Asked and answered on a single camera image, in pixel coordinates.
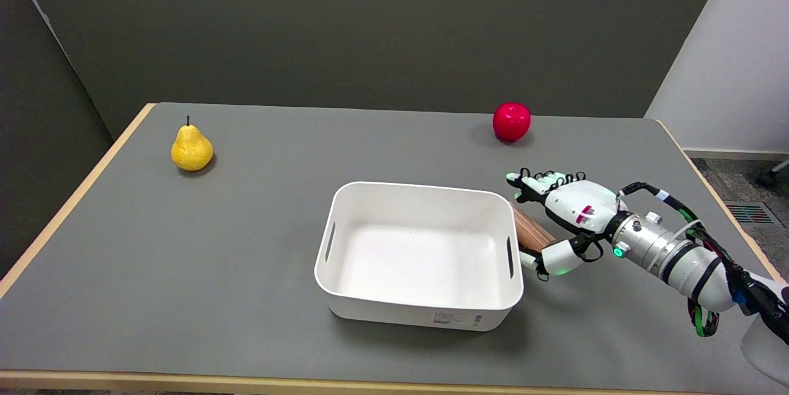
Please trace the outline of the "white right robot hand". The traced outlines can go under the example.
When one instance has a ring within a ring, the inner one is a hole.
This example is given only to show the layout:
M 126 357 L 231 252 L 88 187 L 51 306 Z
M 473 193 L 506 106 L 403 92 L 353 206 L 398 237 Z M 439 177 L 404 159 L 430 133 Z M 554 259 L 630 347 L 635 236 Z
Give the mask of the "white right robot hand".
M 519 243 L 521 265 L 536 271 L 541 280 L 600 260 L 600 241 L 611 235 L 609 223 L 628 210 L 617 193 L 588 181 L 582 171 L 574 175 L 558 171 L 531 173 L 522 168 L 508 173 L 505 180 L 518 190 L 516 202 L 540 204 L 550 220 L 573 234 L 566 240 L 549 241 L 541 248 Z

